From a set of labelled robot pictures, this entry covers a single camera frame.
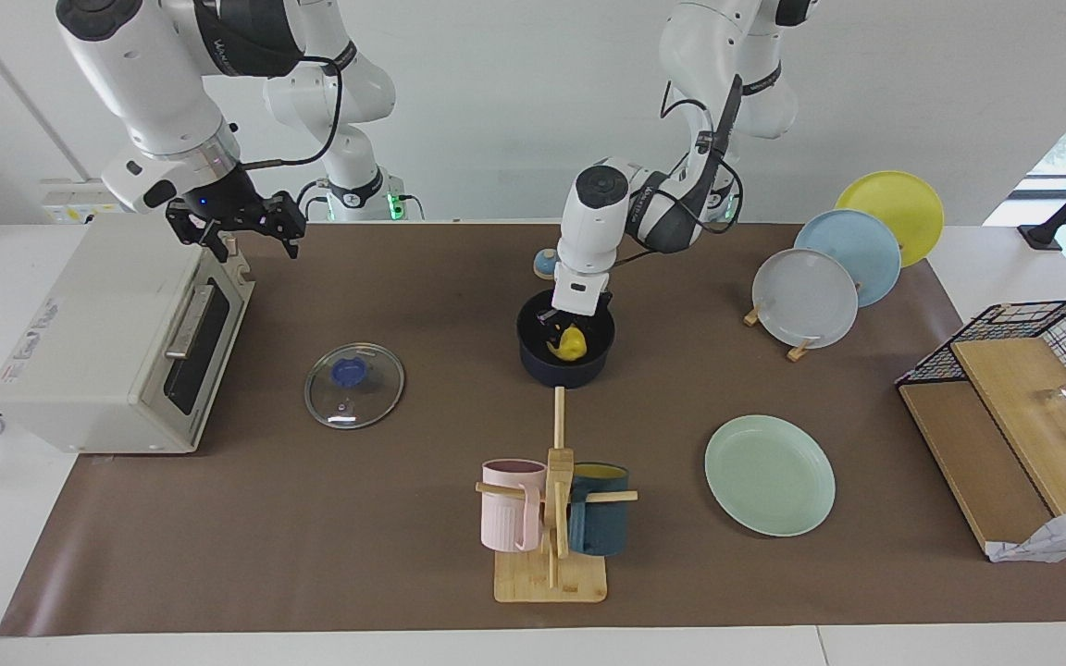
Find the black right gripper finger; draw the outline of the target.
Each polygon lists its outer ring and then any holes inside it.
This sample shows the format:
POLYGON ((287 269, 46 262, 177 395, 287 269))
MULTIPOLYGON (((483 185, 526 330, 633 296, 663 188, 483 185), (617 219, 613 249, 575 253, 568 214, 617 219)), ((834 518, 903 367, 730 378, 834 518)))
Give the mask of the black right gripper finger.
POLYGON ((220 238, 216 220, 200 220, 187 205, 166 207, 166 220, 178 240, 185 245, 199 245, 210 250, 220 263, 229 260, 229 250, 220 238))
POLYGON ((276 239, 292 259, 298 257, 298 245, 307 231, 307 218, 296 199, 288 192, 276 192, 263 199, 262 212, 255 220, 255 231, 276 239))

